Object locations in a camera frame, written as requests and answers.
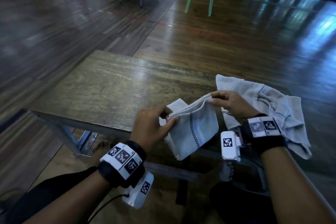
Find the person's left hand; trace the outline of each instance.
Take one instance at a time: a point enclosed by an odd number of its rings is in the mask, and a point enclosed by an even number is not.
[[[174,116],[164,126],[160,126],[159,117],[165,119],[170,113],[172,110],[165,105],[138,111],[130,140],[139,144],[147,153],[158,141],[168,135],[170,129],[179,119],[178,116]]]

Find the white towel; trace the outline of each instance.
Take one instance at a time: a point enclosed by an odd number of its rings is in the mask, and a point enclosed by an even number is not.
[[[168,105],[173,113],[166,120],[179,116],[179,120],[165,138],[166,143],[178,160],[183,160],[199,147],[209,141],[218,131],[216,111],[212,104],[206,102],[209,94],[201,97],[191,105],[182,99]]]
[[[287,139],[288,148],[301,158],[309,159],[310,143],[305,128],[305,120],[301,108],[301,98],[282,94],[267,85],[249,82],[234,77],[216,76],[218,90],[231,90],[239,93],[259,112],[273,117]],[[229,130],[236,130],[239,122],[224,108],[224,121]]]

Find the black cable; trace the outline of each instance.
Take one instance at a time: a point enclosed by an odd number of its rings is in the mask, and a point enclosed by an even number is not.
[[[255,163],[258,167],[260,167],[262,170],[265,170],[265,168],[264,168],[262,165],[260,165],[257,161],[253,160],[252,158],[242,157],[242,156],[239,156],[239,157],[241,157],[241,158],[245,158],[245,159],[247,159],[247,160],[249,160],[249,161],[252,161],[252,162]]]
[[[93,220],[93,218],[97,215],[97,213],[99,213],[99,211],[100,211],[101,209],[103,209],[108,203],[112,202],[113,200],[115,200],[115,199],[117,199],[117,198],[119,198],[119,197],[129,197],[129,194],[118,195],[118,196],[112,198],[111,200],[107,201],[105,204],[103,204],[102,207],[100,207],[100,208],[95,212],[95,214],[91,217],[91,219],[90,219],[87,223],[89,224],[89,223]]]

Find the wooden tabletop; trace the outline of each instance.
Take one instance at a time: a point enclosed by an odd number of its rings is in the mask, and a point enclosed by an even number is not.
[[[95,51],[29,109],[131,132],[139,109],[178,98],[190,104],[216,90],[215,76]]]

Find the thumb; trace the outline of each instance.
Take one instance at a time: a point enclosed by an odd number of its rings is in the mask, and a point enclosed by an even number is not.
[[[170,131],[170,129],[174,126],[174,124],[179,120],[179,116],[172,117],[164,126],[160,128],[162,137],[166,137]]]
[[[229,101],[220,99],[220,98],[210,98],[207,100],[208,103],[212,103],[215,106],[221,106],[224,107],[225,109],[229,108]]]

